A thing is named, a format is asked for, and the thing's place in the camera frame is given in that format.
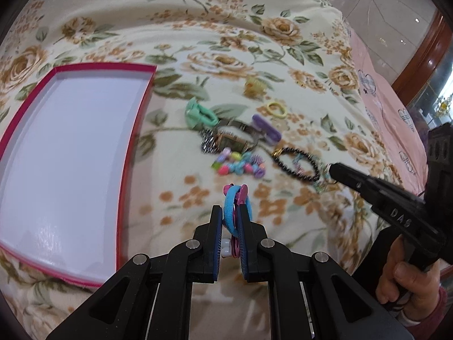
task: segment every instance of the silver screw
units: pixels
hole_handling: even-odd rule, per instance
[[[264,248],[272,248],[275,245],[275,242],[272,239],[266,238],[261,240],[261,245]]]
[[[316,252],[314,254],[314,259],[318,262],[327,262],[329,260],[329,256],[324,252]]]
[[[143,265],[146,262],[146,256],[144,254],[137,254],[132,259],[132,262],[136,265]]]
[[[200,242],[196,239],[190,239],[190,240],[187,240],[187,242],[186,242],[186,247],[189,249],[195,249],[195,248],[198,248],[199,246],[200,246]]]

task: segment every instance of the watch face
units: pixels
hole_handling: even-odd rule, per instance
[[[222,152],[224,148],[228,147],[231,148],[232,152],[243,153],[246,145],[246,141],[230,134],[220,134],[217,139],[217,147],[220,152]]]

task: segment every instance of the white cuff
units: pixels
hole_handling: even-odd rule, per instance
[[[404,327],[412,327],[412,326],[416,326],[416,325],[420,324],[419,321],[413,321],[413,320],[410,320],[409,318],[407,318],[406,315],[404,314],[404,309],[398,313],[398,316],[396,316],[396,319]]]

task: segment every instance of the pink blanket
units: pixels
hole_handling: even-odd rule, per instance
[[[351,46],[366,113],[398,168],[404,188],[419,194],[424,190],[428,166],[414,122],[390,84],[375,72],[365,44],[353,29]]]

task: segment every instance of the white tray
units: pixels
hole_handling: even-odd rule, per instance
[[[100,286],[119,268],[134,136],[155,67],[53,69],[0,141],[0,246],[39,270]]]

